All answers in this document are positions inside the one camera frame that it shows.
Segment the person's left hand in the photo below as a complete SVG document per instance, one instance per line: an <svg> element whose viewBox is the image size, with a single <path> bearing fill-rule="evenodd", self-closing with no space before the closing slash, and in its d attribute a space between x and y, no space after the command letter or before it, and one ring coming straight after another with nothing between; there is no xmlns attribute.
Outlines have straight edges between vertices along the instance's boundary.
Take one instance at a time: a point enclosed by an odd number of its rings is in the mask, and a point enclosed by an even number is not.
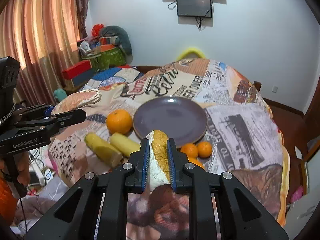
<svg viewBox="0 0 320 240"><path fill-rule="evenodd" d="M30 183L30 172L29 172L29 152L23 152L17 158L16 168L18 170L17 181L24 186Z"/></svg>

